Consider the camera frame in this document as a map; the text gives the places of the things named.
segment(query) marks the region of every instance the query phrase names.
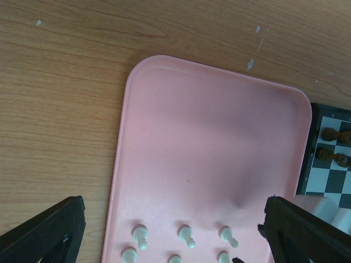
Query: white chess piece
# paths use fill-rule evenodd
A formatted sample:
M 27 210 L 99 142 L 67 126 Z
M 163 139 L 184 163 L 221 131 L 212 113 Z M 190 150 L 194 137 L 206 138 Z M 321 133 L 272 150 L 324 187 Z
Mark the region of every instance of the white chess piece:
M 168 263 L 183 263 L 179 256 L 173 256 L 169 259 Z
M 182 227 L 178 233 L 180 240 L 183 242 L 186 242 L 189 248 L 195 247 L 195 241 L 191 237 L 192 235 L 193 235 L 193 232 L 188 226 Z
M 218 263 L 230 263 L 230 257 L 227 252 L 222 252 L 217 257 Z
M 146 247 L 148 246 L 146 240 L 149 237 L 149 233 L 146 230 L 146 228 L 144 228 L 143 226 L 139 226 L 136 229 L 134 229 L 132 235 L 134 241 L 138 243 L 139 249 L 146 249 Z
M 239 245 L 237 240 L 233 237 L 232 230 L 228 227 L 223 228 L 220 231 L 219 236 L 223 241 L 228 241 L 233 248 L 237 248 L 237 246 Z
M 135 263 L 137 260 L 137 252 L 134 248 L 128 248 L 122 253 L 122 262 L 123 263 Z

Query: brown chess piece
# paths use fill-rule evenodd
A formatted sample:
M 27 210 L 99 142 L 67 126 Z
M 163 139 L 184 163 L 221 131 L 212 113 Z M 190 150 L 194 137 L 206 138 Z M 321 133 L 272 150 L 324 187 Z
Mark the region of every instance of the brown chess piece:
M 351 144 L 351 131 L 339 133 L 333 128 L 324 128 L 322 130 L 321 137 L 325 141 L 339 140 L 343 144 Z
M 326 148 L 318 149 L 317 158 L 322 161 L 335 161 L 341 167 L 351 166 L 351 157 L 348 157 L 342 153 L 333 153 Z

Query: white square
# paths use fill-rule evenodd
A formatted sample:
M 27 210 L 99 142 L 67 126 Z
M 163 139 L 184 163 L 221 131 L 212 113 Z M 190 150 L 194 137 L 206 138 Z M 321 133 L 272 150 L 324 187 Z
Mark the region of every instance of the white square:
M 325 192 L 329 169 L 311 168 L 307 182 L 306 192 Z
M 346 173 L 344 186 L 342 188 L 342 193 L 351 194 L 351 171 Z
M 337 204 L 337 206 L 339 206 L 339 202 L 340 202 L 340 198 L 341 198 L 340 193 L 324 193 L 324 196 L 329 197 Z
M 342 153 L 346 156 L 351 156 L 351 147 L 344 147 L 344 146 L 335 146 L 334 153 Z M 347 171 L 347 168 L 338 166 L 338 164 L 334 161 L 331 162 L 330 166 L 331 170 L 340 170 L 340 171 Z
M 324 117 L 322 118 L 322 122 L 320 124 L 320 128 L 319 128 L 319 134 L 318 134 L 318 139 L 317 139 L 317 143 L 320 144 L 331 144 L 331 145 L 336 145 L 336 140 L 335 141 L 324 141 L 321 138 L 321 133 L 322 130 L 324 128 L 333 128 L 336 129 L 337 131 L 340 130 L 340 126 L 341 126 L 341 120 L 340 119 L 334 119 L 334 118 L 329 118 L 329 117 Z

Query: wood grain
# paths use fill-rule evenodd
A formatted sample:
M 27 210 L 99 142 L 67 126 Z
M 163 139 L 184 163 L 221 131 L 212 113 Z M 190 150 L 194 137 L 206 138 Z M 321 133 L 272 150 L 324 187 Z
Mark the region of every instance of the wood grain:
M 0 234 L 82 195 L 79 262 L 101 259 L 124 85 L 140 60 L 176 56 L 351 110 L 348 0 L 2 0 L 0 14 Z

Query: plastic tray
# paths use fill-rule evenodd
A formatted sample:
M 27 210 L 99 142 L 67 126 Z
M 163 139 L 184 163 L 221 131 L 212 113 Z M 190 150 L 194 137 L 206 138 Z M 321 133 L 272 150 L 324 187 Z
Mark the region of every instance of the plastic tray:
M 137 262 L 217 262 L 223 250 L 271 261 L 257 224 L 269 196 L 295 195 L 311 118 L 295 88 L 169 56 L 140 62 L 126 84 L 102 262 L 137 249 L 139 224 L 149 239 Z M 177 236 L 184 224 L 194 249 Z M 223 226 L 238 248 L 219 238 Z

